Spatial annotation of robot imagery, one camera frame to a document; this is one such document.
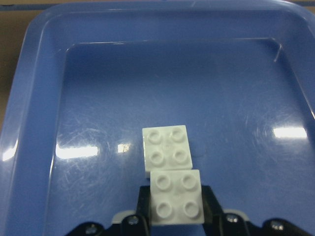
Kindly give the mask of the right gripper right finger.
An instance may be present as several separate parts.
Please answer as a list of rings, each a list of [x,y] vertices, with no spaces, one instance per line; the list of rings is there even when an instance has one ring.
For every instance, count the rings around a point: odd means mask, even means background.
[[[207,236],[309,236],[310,233],[295,224],[281,219],[265,220],[256,226],[241,211],[224,211],[211,187],[201,186],[204,223]]]

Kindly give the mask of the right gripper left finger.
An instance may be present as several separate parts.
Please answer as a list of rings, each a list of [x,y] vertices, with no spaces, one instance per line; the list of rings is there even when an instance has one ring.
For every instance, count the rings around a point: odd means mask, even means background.
[[[85,222],[72,229],[68,236],[149,236],[151,234],[151,192],[149,186],[139,188],[135,213],[124,216],[109,228],[96,222]]]

